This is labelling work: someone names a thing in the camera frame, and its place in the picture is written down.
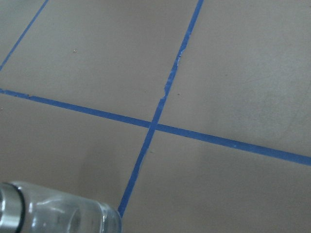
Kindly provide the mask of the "blue tape grid lines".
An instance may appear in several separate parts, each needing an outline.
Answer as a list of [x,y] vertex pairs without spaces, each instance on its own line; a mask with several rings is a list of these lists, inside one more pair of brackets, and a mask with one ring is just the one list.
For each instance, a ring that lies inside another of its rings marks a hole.
[[173,126],[164,125],[164,124],[159,123],[159,120],[160,120],[160,117],[162,115],[164,106],[166,104],[167,98],[169,96],[171,87],[173,85],[175,76],[176,76],[177,71],[178,71],[180,59],[182,57],[183,52],[187,48],[187,45],[189,43],[189,40],[190,40],[191,34],[193,32],[193,29],[195,27],[196,21],[199,17],[203,3],[204,2],[202,0],[199,0],[195,6],[195,9],[194,9],[194,12],[191,16],[191,20],[189,22],[188,28],[185,32],[184,38],[182,40],[182,43],[181,43],[180,48],[178,50],[178,53],[176,55],[175,61],[173,63],[173,67],[172,67],[172,69],[169,73],[169,76],[167,78],[167,81],[165,83],[164,96],[159,100],[157,107],[155,109],[155,113],[154,113],[151,121],[146,121],[146,120],[142,120],[142,119],[138,119],[138,118],[134,118],[134,117],[129,117],[129,116],[123,116],[123,115],[119,115],[119,114],[115,114],[115,113],[111,113],[111,112],[92,109],[92,108],[83,107],[83,106],[79,106],[79,105],[75,105],[75,104],[70,104],[70,103],[66,103],[66,102],[62,102],[62,101],[47,99],[47,98],[43,98],[43,97],[39,97],[39,96],[29,95],[29,94],[25,94],[25,93],[21,93],[21,92],[12,91],[9,89],[3,89],[2,88],[0,90],[0,92],[2,94],[8,95],[8,96],[17,97],[17,98],[21,98],[21,99],[25,99],[25,100],[31,100],[34,102],[39,102],[42,104],[47,104],[47,105],[51,105],[51,106],[55,106],[55,107],[59,107],[59,108],[64,108],[64,109],[80,112],[83,114],[88,114],[88,115],[92,115],[92,116],[111,119],[111,120],[114,120],[117,122],[122,122],[122,123],[126,123],[126,124],[131,124],[131,125],[143,127],[143,128],[146,128],[148,130],[147,134],[145,136],[145,139],[143,141],[143,144],[141,146],[140,152],[138,154],[136,163],[133,167],[131,176],[128,180],[128,184],[125,188],[125,191],[122,195],[120,204],[118,206],[118,212],[120,213],[121,216],[124,215],[124,213],[125,213],[126,207],[128,205],[128,202],[131,198],[131,195],[132,195],[133,189],[135,187],[136,181],[138,179],[140,168],[142,166],[144,157],[147,154],[147,151],[150,147],[150,144],[152,142],[152,139],[153,139],[156,131],[169,133],[169,134],[175,134],[178,136],[187,137],[187,138],[195,139],[198,141],[208,142],[208,143],[212,143],[214,145],[224,146],[224,147],[232,148],[232,149],[236,149],[236,150],[242,150],[242,151],[246,151],[246,152],[250,152],[250,153],[260,154],[260,155],[264,155],[264,156],[268,156],[268,157],[272,157],[272,158],[276,158],[276,159],[280,159],[280,160],[284,160],[284,161],[288,161],[288,162],[292,162],[292,163],[296,163],[296,164],[301,164],[301,165],[306,165],[306,166],[310,166],[310,164],[311,164],[311,159],[308,156],[304,156],[304,155],[300,155],[300,154],[296,154],[296,153],[291,153],[291,152],[287,152],[287,151],[282,151],[282,150],[276,150],[273,148],[263,147],[263,146],[245,143],[245,142],[241,142],[241,141],[231,140],[231,139],[227,139],[227,138],[223,138],[223,137],[213,136],[210,134],[199,133],[196,131],[186,130],[186,129],[177,128],[177,127],[173,127]]

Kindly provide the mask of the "brown paper table cover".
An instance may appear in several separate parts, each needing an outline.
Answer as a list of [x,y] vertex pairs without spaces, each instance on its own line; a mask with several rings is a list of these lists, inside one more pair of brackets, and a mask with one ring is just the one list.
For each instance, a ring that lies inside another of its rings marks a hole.
[[[151,121],[198,0],[3,0],[0,89]],[[159,123],[311,157],[311,3],[203,0]],[[147,129],[0,93],[0,179],[118,208]],[[126,233],[308,233],[311,166],[156,131]]]

